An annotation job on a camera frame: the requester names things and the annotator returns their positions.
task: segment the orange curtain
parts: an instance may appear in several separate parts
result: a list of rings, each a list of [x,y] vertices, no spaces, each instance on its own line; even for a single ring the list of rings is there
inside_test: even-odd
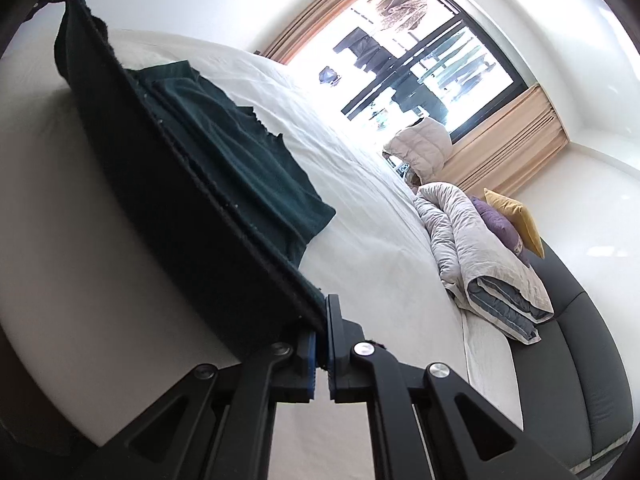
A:
[[[315,0],[263,51],[262,55],[287,64],[331,20],[357,0]]]
[[[453,145],[436,180],[469,195],[484,188],[511,195],[569,140],[540,85],[529,88]]]

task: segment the window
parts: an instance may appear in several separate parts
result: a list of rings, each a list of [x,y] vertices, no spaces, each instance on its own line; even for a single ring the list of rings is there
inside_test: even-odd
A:
[[[377,150],[426,115],[456,142],[527,88],[451,0],[359,0],[289,65]]]

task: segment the metal screw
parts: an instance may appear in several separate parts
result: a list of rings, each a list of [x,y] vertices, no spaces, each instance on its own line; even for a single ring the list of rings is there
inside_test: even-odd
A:
[[[214,365],[198,365],[193,371],[193,375],[195,375],[197,379],[201,379],[203,381],[212,378],[215,374],[216,367]]]
[[[353,347],[353,351],[358,355],[371,355],[376,351],[376,347],[371,343],[357,343]]]
[[[437,377],[439,379],[443,379],[444,377],[447,377],[450,372],[451,370],[444,363],[434,363],[429,367],[429,373],[432,376]]]
[[[271,345],[271,349],[276,355],[287,355],[291,352],[291,347],[286,343],[274,343]]]

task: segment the bed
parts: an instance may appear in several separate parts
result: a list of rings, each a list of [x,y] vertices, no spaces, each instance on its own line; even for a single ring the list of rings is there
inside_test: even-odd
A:
[[[236,361],[191,309],[121,211],[52,56],[54,35],[0,61],[0,323],[58,409],[103,444],[194,365]],[[504,335],[443,288],[413,195],[385,160],[311,103],[286,67],[227,46],[110,30],[126,68],[188,59],[251,105],[336,209],[300,270],[340,295],[345,318],[408,364],[446,362],[522,427]],[[364,406],[278,409],[272,478],[372,478]]]

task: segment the folded comforter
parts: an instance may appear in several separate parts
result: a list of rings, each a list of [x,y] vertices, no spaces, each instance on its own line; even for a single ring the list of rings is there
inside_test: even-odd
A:
[[[414,205],[457,306],[524,344],[540,341],[536,325],[553,316],[544,285],[489,231],[464,192],[445,182],[425,184]]]

